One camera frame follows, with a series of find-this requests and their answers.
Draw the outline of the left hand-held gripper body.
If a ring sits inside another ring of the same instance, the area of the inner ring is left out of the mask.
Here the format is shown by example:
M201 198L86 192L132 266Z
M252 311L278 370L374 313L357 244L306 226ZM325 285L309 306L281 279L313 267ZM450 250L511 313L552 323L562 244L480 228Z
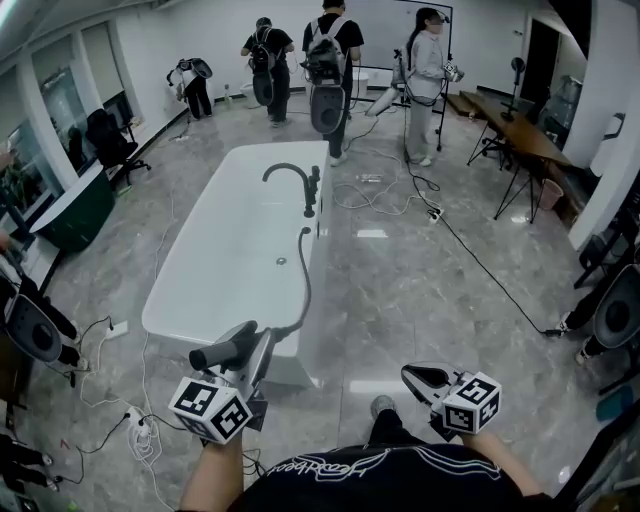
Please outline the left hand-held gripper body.
M249 357L207 359L203 350L190 353L194 370L216 369L235 386L216 386L204 377L184 377L169 401L169 410L186 430L203 441L226 445L244 429L262 429L268 401L259 386L244 384Z

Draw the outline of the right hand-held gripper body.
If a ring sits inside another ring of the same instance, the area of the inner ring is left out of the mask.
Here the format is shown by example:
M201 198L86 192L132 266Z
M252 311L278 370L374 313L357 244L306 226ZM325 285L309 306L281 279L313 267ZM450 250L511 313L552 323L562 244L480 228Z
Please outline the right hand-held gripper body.
M430 426L446 441L480 433L500 411L502 386L486 374L453 369L422 384Z

